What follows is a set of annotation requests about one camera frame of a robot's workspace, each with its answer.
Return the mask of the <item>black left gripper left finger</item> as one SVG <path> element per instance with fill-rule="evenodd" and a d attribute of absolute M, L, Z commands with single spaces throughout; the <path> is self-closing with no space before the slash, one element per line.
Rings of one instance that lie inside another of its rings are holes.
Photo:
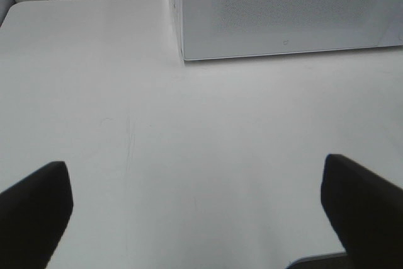
<path fill-rule="evenodd" d="M 46 268 L 73 206 L 63 161 L 48 163 L 1 192 L 1 268 Z"/>

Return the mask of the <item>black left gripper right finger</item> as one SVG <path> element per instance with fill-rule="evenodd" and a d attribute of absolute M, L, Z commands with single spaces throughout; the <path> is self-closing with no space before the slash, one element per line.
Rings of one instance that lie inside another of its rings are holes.
<path fill-rule="evenodd" d="M 402 189 L 341 154 L 326 157 L 321 204 L 355 268 L 402 268 Z"/>

